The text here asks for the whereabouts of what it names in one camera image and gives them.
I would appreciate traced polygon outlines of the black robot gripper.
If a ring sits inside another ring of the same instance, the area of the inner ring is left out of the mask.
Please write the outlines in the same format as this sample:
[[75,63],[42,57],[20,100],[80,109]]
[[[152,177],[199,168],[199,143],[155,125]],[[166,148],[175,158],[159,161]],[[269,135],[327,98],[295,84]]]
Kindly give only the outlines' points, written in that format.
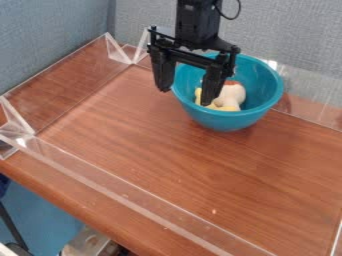
[[175,65],[184,63],[206,70],[200,105],[209,106],[218,97],[226,77],[234,74],[237,45],[219,37],[221,19],[235,20],[242,10],[241,0],[234,16],[222,11],[223,0],[178,0],[174,33],[152,25],[148,28],[154,80],[158,89],[168,92],[174,83]]

